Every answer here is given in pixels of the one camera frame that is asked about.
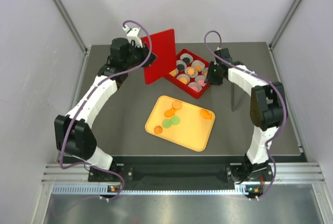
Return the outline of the green round cookie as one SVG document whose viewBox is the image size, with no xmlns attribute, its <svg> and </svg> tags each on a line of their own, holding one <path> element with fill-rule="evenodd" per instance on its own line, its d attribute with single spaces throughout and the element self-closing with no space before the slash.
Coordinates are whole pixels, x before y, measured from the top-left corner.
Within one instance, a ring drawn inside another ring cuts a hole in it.
<svg viewBox="0 0 333 224">
<path fill-rule="evenodd" d="M 165 119 L 162 122 L 162 126 L 166 129 L 170 128 L 172 126 L 172 122 L 170 119 Z"/>
<path fill-rule="evenodd" d="M 178 125 L 179 123 L 180 123 L 180 118 L 178 117 L 178 116 L 173 116 L 171 119 L 170 119 L 170 121 L 171 121 L 171 124 L 172 125 Z"/>
</svg>

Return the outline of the orange swirl cookie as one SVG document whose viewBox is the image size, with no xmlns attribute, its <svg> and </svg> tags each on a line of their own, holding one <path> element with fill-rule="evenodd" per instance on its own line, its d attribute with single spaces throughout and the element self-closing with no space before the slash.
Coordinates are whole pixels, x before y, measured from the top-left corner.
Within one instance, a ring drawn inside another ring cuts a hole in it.
<svg viewBox="0 0 333 224">
<path fill-rule="evenodd" d="M 161 134 L 163 131 L 163 128 L 161 126 L 155 126 L 153 131 L 155 134 Z"/>
<path fill-rule="evenodd" d="M 193 76 L 195 74 L 195 70 L 193 68 L 189 68 L 187 70 L 188 75 Z"/>
</svg>

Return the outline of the tan round cookie top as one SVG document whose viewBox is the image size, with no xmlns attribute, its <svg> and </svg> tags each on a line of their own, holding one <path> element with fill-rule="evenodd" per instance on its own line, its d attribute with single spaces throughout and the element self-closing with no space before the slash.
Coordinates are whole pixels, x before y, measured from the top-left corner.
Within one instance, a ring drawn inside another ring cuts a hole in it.
<svg viewBox="0 0 333 224">
<path fill-rule="evenodd" d="M 180 102 L 180 101 L 174 101 L 172 103 L 172 107 L 175 110 L 180 110 L 182 108 L 182 102 Z"/>
</svg>

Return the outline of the orange fish cookie left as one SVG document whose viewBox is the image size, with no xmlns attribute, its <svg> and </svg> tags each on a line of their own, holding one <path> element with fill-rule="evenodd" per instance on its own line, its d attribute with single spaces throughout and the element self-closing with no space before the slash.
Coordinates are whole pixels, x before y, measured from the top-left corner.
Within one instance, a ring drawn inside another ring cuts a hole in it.
<svg viewBox="0 0 333 224">
<path fill-rule="evenodd" d="M 164 115 L 165 115 L 165 117 L 172 117 L 175 115 L 175 113 L 176 113 L 176 109 L 171 108 L 171 109 L 165 111 Z"/>
</svg>

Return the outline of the green round cookie left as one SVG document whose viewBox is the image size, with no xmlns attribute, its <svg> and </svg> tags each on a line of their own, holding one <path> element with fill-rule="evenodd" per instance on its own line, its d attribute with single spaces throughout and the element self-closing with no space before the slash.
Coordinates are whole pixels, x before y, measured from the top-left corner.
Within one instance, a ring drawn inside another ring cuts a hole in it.
<svg viewBox="0 0 333 224">
<path fill-rule="evenodd" d="M 170 128 L 172 126 L 172 122 L 170 119 L 165 119 L 162 122 L 162 126 L 166 129 Z"/>
</svg>

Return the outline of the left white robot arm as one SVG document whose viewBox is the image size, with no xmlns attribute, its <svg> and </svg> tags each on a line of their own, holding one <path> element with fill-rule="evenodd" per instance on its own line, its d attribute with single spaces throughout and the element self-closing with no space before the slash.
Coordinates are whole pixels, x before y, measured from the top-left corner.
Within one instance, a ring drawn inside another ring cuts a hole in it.
<svg viewBox="0 0 333 224">
<path fill-rule="evenodd" d="M 64 154 L 69 154 L 85 165 L 99 168 L 101 176 L 106 180 L 117 177 L 118 168 L 112 164 L 112 156 L 97 146 L 92 125 L 129 72 L 149 67 L 156 59 L 151 42 L 137 45 L 133 40 L 125 38 L 112 40 L 110 55 L 86 94 L 74 108 L 65 115 L 58 115 L 54 121 L 56 147 L 60 151 L 61 164 Z"/>
</svg>

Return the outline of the yellow tray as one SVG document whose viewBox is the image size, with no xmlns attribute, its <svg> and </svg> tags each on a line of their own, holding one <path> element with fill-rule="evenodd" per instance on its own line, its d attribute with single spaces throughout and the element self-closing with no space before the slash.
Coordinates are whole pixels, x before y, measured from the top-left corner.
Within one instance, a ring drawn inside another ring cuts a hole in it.
<svg viewBox="0 0 333 224">
<path fill-rule="evenodd" d="M 182 108 L 177 110 L 174 115 L 178 116 L 181 121 L 178 125 L 172 125 L 166 129 L 162 126 L 162 122 L 172 117 L 165 117 L 164 112 L 173 108 L 172 103 L 174 101 L 182 102 Z M 205 109 L 212 114 L 212 119 L 209 120 L 201 116 L 200 111 L 202 109 L 205 108 L 163 95 L 157 99 L 145 124 L 145 130 L 174 144 L 196 152 L 202 152 L 206 148 L 215 121 L 213 111 Z M 155 126 L 163 127 L 161 134 L 154 133 Z"/>
</svg>

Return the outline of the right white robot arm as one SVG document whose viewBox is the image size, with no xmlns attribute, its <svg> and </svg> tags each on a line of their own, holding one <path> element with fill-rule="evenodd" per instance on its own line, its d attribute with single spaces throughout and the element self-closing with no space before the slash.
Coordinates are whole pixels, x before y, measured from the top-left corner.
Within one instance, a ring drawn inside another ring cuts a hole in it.
<svg viewBox="0 0 333 224">
<path fill-rule="evenodd" d="M 255 180 L 267 170 L 271 143 L 288 116 L 284 86 L 262 79 L 243 63 L 234 62 L 227 48 L 217 48 L 214 56 L 206 82 L 221 85 L 228 80 L 250 96 L 250 119 L 254 125 L 251 144 L 241 168 L 233 170 L 229 176 L 240 184 Z"/>
</svg>

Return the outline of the red lid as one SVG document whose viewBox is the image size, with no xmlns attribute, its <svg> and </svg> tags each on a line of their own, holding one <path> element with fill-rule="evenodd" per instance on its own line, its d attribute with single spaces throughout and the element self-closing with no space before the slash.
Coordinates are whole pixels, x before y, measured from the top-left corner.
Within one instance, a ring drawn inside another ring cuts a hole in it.
<svg viewBox="0 0 333 224">
<path fill-rule="evenodd" d="M 152 53 L 157 59 L 144 68 L 146 84 L 152 84 L 176 68 L 175 30 L 168 29 L 151 34 Z"/>
</svg>

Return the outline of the red compartment box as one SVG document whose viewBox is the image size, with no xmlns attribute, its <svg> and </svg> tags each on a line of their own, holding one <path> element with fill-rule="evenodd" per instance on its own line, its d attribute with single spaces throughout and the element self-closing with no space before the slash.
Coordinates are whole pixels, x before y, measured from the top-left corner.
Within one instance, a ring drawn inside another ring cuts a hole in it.
<svg viewBox="0 0 333 224">
<path fill-rule="evenodd" d="M 205 83 L 208 66 L 208 61 L 183 49 L 176 55 L 176 68 L 165 78 L 193 98 L 199 99 L 210 87 Z"/>
</svg>

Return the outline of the green round cookie right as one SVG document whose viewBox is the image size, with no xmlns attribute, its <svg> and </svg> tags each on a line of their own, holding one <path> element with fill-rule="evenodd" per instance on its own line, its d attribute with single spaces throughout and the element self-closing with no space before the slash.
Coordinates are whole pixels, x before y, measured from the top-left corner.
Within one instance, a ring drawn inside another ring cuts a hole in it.
<svg viewBox="0 0 333 224">
<path fill-rule="evenodd" d="M 180 123 L 180 118 L 178 117 L 178 116 L 173 116 L 171 119 L 170 119 L 170 121 L 171 121 L 171 124 L 172 125 L 178 125 L 179 123 Z"/>
</svg>

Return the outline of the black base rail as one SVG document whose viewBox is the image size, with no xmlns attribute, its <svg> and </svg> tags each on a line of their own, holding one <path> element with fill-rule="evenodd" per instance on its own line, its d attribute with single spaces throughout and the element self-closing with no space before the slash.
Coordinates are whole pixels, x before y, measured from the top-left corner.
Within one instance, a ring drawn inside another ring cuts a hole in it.
<svg viewBox="0 0 333 224">
<path fill-rule="evenodd" d="M 248 174 L 244 156 L 115 156 L 109 173 L 91 168 L 89 182 L 125 181 L 125 190 L 180 191 L 232 189 L 235 183 L 262 187 L 270 182 L 270 166 Z"/>
</svg>

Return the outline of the orange fish cookie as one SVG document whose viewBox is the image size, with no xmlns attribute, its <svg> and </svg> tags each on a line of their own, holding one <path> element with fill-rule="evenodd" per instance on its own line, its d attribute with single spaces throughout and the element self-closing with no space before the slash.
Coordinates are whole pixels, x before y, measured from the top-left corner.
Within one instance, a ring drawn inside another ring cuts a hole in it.
<svg viewBox="0 0 333 224">
<path fill-rule="evenodd" d="M 209 111 L 205 110 L 205 109 L 202 109 L 200 111 L 200 114 L 204 119 L 209 119 L 209 120 L 212 119 L 212 114 Z"/>
<path fill-rule="evenodd" d="M 171 108 L 171 109 L 165 111 L 164 115 L 165 115 L 165 117 L 172 117 L 175 115 L 175 113 L 176 113 L 176 109 Z"/>
</svg>

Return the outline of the black sandwich cookie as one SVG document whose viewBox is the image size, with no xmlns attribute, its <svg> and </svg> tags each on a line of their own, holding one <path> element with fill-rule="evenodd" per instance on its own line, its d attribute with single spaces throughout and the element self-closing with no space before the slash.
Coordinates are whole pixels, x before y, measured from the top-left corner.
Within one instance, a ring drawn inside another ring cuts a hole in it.
<svg viewBox="0 0 333 224">
<path fill-rule="evenodd" d="M 184 57 L 184 58 L 182 59 L 182 61 L 188 64 L 188 63 L 190 63 L 190 58 L 188 58 L 188 57 Z"/>
<path fill-rule="evenodd" d="M 179 65 L 177 65 L 177 69 L 178 69 L 178 70 L 183 70 L 183 69 L 184 69 L 184 66 L 183 66 L 182 64 L 179 64 Z"/>
</svg>

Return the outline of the orange fish cookie right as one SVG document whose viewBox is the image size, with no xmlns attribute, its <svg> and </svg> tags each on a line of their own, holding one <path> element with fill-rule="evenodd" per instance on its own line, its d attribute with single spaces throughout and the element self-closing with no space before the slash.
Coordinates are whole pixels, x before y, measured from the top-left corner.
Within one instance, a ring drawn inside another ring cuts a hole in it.
<svg viewBox="0 0 333 224">
<path fill-rule="evenodd" d="M 205 110 L 205 109 L 202 109 L 200 111 L 200 114 L 204 119 L 209 119 L 209 120 L 212 119 L 212 114 L 209 111 Z"/>
</svg>

